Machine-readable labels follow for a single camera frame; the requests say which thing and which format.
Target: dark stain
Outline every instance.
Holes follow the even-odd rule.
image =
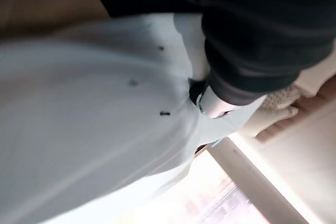
[[[128,82],[128,85],[131,87],[136,87],[139,85],[139,83],[136,80],[132,79]]]
[[[170,112],[168,112],[168,111],[160,111],[160,115],[170,115]]]

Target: white shirt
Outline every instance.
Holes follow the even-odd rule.
[[[200,15],[162,14],[0,45],[0,223],[106,197],[123,199],[116,216],[177,183],[198,146],[243,125],[262,99],[213,120],[188,98],[188,80],[209,71],[203,43]]]

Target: window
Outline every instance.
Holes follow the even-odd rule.
[[[269,223],[239,190],[208,151],[189,174],[164,194],[113,224]]]

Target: person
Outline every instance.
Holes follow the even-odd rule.
[[[1,223],[93,209],[108,223],[176,184],[335,33],[333,0],[101,1],[116,19],[0,46]],[[201,113],[190,86],[205,80],[241,108]]]

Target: black jacket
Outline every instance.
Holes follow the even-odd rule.
[[[324,59],[336,0],[101,0],[111,16],[202,12],[209,82],[226,102],[249,104]]]

